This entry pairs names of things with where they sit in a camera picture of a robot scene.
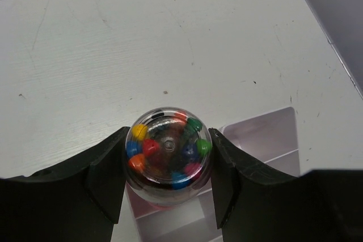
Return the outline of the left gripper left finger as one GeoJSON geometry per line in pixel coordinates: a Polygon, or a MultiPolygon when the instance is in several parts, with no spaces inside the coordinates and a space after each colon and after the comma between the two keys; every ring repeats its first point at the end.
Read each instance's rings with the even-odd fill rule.
{"type": "Polygon", "coordinates": [[[110,241],[125,188],[129,129],[63,162],[1,180],[2,241],[110,241]]]}

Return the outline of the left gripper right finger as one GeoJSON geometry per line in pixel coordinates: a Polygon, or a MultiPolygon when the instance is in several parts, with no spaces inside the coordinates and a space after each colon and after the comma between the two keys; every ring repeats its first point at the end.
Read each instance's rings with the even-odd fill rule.
{"type": "Polygon", "coordinates": [[[235,170],[241,188],[222,211],[224,241],[361,241],[362,171],[315,169],[300,177],[239,152],[209,129],[213,156],[235,170]]]}

